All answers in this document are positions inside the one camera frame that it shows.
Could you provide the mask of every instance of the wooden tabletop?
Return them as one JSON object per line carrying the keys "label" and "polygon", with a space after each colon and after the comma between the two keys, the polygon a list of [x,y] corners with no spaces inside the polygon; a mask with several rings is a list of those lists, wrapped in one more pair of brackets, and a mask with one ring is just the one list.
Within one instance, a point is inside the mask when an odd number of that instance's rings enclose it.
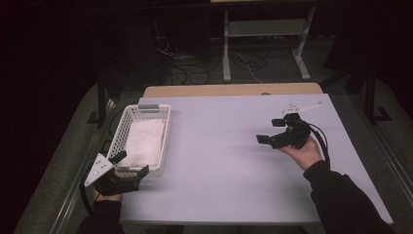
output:
{"label": "wooden tabletop", "polygon": [[146,88],[143,96],[145,98],[157,98],[300,94],[322,94],[322,89],[317,83],[152,86]]}

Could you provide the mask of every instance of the person's hand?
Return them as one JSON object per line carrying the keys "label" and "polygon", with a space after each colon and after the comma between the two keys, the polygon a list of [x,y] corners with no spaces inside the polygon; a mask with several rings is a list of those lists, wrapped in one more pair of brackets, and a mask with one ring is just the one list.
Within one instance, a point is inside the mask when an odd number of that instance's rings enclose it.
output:
{"label": "person's hand", "polygon": [[307,138],[306,144],[300,149],[296,149],[294,146],[286,146],[280,148],[280,151],[288,154],[304,171],[314,163],[322,160],[319,146],[311,136]]}
{"label": "person's hand", "polygon": [[122,194],[116,194],[113,196],[103,196],[101,194],[99,194],[95,189],[94,189],[94,198],[96,199],[96,201],[117,201],[117,202],[121,202],[122,201]]}

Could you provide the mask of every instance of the dark background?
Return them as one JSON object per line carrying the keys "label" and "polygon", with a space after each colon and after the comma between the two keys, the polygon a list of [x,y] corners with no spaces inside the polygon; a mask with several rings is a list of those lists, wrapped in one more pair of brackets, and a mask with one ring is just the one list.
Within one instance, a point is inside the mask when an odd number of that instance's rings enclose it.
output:
{"label": "dark background", "polygon": [[[135,3],[123,2],[125,6]],[[329,1],[320,5],[315,15],[311,35],[337,35],[326,66],[340,71],[357,61],[366,61],[363,64],[376,71],[413,116],[409,103],[413,91],[409,72],[413,62],[410,1],[349,3]],[[99,4],[109,9],[114,6],[112,1]],[[201,53],[207,55],[208,37],[222,32],[223,15],[219,11],[85,14],[79,11],[85,6],[61,0],[3,1],[0,7],[5,94],[2,148],[6,149],[1,156],[0,232],[10,233],[79,101],[98,78],[113,97],[122,90],[144,89],[163,82],[165,71],[161,66],[165,61],[153,50],[153,18],[162,23],[158,33],[174,36],[177,45],[204,45]],[[244,18],[242,11],[235,16]],[[249,17],[263,16],[265,12]],[[188,18],[193,19],[192,23],[185,23]],[[185,34],[194,31],[194,23],[205,27],[195,38]]]}

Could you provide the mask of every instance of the person's arm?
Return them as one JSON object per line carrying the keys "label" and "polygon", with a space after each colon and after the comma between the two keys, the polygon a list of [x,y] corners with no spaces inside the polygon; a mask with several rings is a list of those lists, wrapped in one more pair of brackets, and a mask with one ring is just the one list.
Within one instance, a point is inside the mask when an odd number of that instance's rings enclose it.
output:
{"label": "person's arm", "polygon": [[114,196],[98,195],[94,203],[94,214],[82,220],[78,228],[78,234],[98,233],[98,234],[123,234],[124,229],[119,223],[122,208],[122,194]]}
{"label": "person's arm", "polygon": [[393,233],[365,193],[347,175],[328,168],[312,137],[301,149],[284,147],[280,151],[305,171],[304,177],[313,188],[311,196],[326,233]]}

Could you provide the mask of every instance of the white basket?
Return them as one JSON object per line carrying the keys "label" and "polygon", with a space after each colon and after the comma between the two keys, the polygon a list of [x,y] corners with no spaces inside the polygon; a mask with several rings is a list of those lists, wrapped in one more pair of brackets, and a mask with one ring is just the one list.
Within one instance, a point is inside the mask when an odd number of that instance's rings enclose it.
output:
{"label": "white basket", "polygon": [[[106,158],[112,158],[122,150],[125,146],[130,131],[132,122],[145,121],[150,119],[162,119],[164,122],[164,129],[162,134],[162,148],[161,148],[161,162],[159,165],[149,167],[150,176],[160,176],[164,170],[165,157],[167,154],[169,128],[170,128],[170,106],[167,104],[141,104],[128,105],[119,122],[118,129],[113,137],[112,143],[107,153]],[[120,171],[136,171],[141,168],[138,167],[118,167]]]}

